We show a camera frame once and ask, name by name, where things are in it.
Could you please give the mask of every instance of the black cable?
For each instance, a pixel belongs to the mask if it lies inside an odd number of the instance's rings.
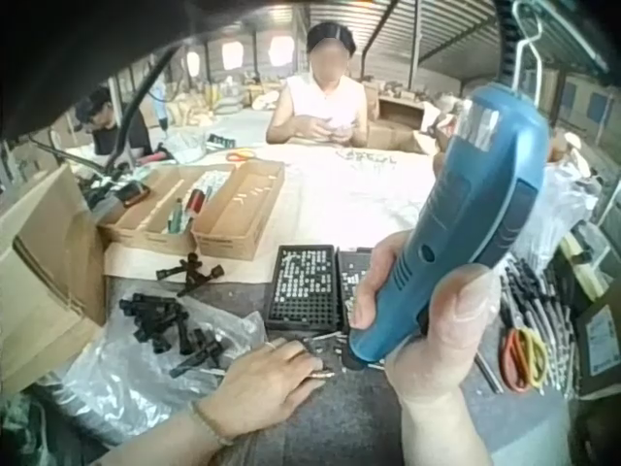
[[[114,167],[114,163],[116,160],[123,154],[125,150],[125,145],[127,144],[127,135],[129,133],[129,127],[131,125],[132,119],[134,119],[134,115],[138,112],[138,108],[140,104],[143,102],[143,99],[147,95],[148,91],[151,89],[153,83],[159,76],[159,74],[164,70],[166,65],[171,61],[177,50],[179,50],[180,46],[171,46],[169,47],[162,56],[157,60],[151,71],[146,75],[138,90],[134,94],[132,101],[127,106],[127,109],[124,112],[123,120],[120,123],[120,127],[118,128],[118,134],[116,134],[116,142],[114,143],[114,151],[112,155],[108,158],[106,165],[104,166],[104,170],[106,173],[109,173]]]
[[[106,172],[104,170],[104,167],[102,167],[98,163],[95,163],[95,162],[93,162],[91,160],[88,160],[86,158],[78,157],[77,155],[72,155],[71,153],[65,152],[64,150],[53,148],[52,146],[48,146],[47,144],[40,143],[35,138],[33,138],[31,134],[28,135],[28,141],[30,141],[32,144],[34,144],[35,146],[37,146],[41,150],[49,152],[49,153],[51,153],[53,155],[56,155],[56,156],[58,156],[60,158],[63,158],[63,159],[66,159],[66,160],[71,160],[72,162],[80,163],[80,165],[83,165],[85,167],[90,168],[91,170],[94,170],[99,175],[105,175],[106,174]]]

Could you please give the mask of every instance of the hand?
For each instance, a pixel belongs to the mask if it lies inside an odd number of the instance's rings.
[[[380,242],[371,266],[356,290],[354,328],[367,328],[376,317],[376,293],[388,277],[409,231]],[[399,345],[386,358],[386,376],[406,405],[429,403],[454,392],[466,377],[488,321],[500,306],[500,281],[479,264],[460,267],[436,286],[426,339]]]
[[[325,383],[305,380],[322,367],[321,359],[300,342],[279,338],[237,359],[220,387],[198,408],[226,438],[264,429],[288,419]]]
[[[338,144],[347,144],[349,141],[351,141],[352,137],[353,128],[343,127],[337,129],[334,133],[332,133],[332,135],[330,136],[330,141]]]
[[[325,141],[330,138],[333,129],[328,126],[328,119],[317,118],[315,116],[295,116],[294,129],[296,136],[303,138]]]

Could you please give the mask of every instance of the black cap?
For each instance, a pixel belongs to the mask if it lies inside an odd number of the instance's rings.
[[[76,119],[80,123],[89,123],[90,119],[101,112],[104,105],[112,102],[110,90],[102,85],[76,104]]]

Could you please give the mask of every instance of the window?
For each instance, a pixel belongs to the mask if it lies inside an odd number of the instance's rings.
[[[588,118],[596,123],[599,123],[604,118],[605,111],[605,103],[608,98],[605,95],[598,94],[597,92],[593,92],[591,94],[591,100],[589,101],[589,109],[586,112]],[[608,115],[605,116],[605,123],[607,123],[608,117],[610,115],[610,109],[608,109]]]
[[[290,36],[276,36],[270,44],[270,62],[272,66],[284,66],[293,61],[295,46]]]
[[[575,84],[565,83],[563,88],[563,97],[561,98],[561,107],[572,109],[575,100]]]
[[[242,68],[244,63],[244,46],[240,42],[222,45],[222,64],[226,71]]]
[[[187,73],[192,78],[196,78],[201,71],[201,57],[195,51],[189,51],[185,56],[187,63]]]

